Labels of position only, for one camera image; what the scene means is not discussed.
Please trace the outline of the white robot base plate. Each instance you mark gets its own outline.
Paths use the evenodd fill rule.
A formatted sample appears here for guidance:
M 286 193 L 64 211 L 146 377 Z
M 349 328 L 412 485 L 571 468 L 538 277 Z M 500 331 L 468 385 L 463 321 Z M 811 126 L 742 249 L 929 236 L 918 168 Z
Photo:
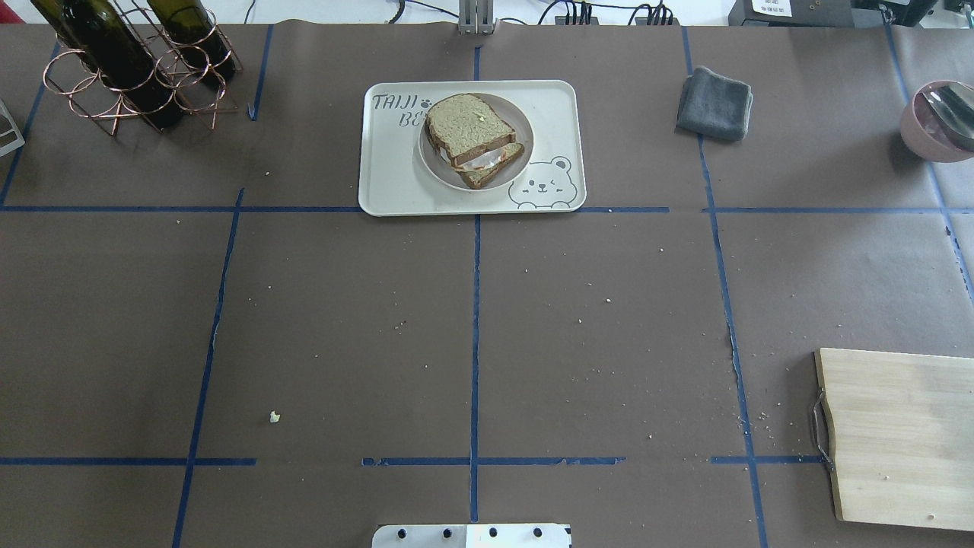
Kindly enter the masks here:
M 388 524 L 372 547 L 571 547 L 567 524 Z

